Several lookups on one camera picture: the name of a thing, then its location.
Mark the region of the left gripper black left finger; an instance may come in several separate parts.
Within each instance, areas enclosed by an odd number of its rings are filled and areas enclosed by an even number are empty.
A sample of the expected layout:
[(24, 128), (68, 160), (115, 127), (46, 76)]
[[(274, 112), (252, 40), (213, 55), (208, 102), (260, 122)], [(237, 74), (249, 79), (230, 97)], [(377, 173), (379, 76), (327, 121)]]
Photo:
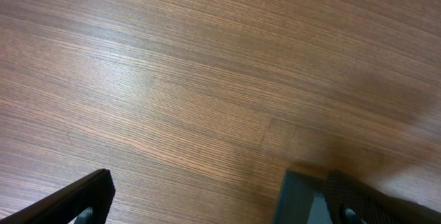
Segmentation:
[(115, 193), (110, 171), (99, 169), (2, 219), (1, 224), (104, 224)]

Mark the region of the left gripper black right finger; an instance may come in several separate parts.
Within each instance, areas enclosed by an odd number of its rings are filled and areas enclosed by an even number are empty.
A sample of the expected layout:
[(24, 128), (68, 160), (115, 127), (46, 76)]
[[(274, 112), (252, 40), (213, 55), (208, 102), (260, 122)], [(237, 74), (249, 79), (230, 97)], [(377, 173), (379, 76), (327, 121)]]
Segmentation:
[(323, 189), (333, 223), (440, 224), (440, 213), (423, 205), (388, 196), (334, 170)]

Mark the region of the dark green box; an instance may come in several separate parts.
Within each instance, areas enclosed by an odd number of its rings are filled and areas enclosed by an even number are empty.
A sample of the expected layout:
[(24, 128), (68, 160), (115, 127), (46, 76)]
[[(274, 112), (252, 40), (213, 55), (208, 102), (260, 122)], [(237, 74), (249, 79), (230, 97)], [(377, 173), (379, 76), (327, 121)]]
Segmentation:
[(272, 224), (332, 224), (323, 187), (325, 181), (286, 171)]

